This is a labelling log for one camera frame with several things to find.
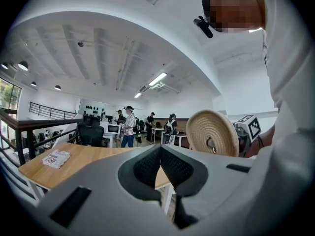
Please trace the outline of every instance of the ceiling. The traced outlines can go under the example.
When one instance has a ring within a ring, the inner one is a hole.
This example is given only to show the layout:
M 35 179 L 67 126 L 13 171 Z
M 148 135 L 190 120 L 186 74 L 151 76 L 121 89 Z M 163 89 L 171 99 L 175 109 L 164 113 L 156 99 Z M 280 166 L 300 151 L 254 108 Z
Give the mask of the ceiling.
M 213 59 L 216 69 L 261 59 L 262 32 L 221 34 L 207 39 L 192 23 L 202 14 L 201 0 L 146 0 L 177 17 L 189 28 Z M 0 61 L 19 63 L 26 60 L 29 71 L 22 83 L 29 85 L 40 78 L 68 78 L 88 81 L 110 89 L 136 93 L 161 72 L 163 83 L 180 91 L 197 80 L 189 67 L 166 57 L 154 46 L 142 43 L 128 33 L 79 24 L 38 25 L 8 35 Z M 142 99 L 174 93 L 163 88 L 147 90 Z

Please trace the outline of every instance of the office floor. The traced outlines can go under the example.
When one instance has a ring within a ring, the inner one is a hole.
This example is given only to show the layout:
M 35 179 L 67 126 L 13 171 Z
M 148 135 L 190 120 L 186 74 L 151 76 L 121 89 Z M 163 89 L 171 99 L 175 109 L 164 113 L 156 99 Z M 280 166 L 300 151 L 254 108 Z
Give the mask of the office floor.
M 141 134 L 141 139 L 142 139 L 142 143 L 138 143 L 136 142 L 136 140 L 133 141 L 133 146 L 134 147 L 145 147 L 148 145 L 152 145 L 154 143 L 147 141 L 147 138 L 144 137 L 146 134 Z M 113 148 L 121 148 L 121 141 L 119 139 L 113 139 Z M 164 191 L 165 191 L 165 187 L 161 188 L 158 190 L 161 193 L 161 200 L 163 200 L 163 196 L 164 196 Z M 173 215 L 175 212 L 175 207 L 176 207 L 176 195 L 172 196 L 172 200 L 171 200 L 171 204 L 169 206 L 168 209 L 168 213 L 167 213 L 167 217 L 170 220 L 173 220 Z

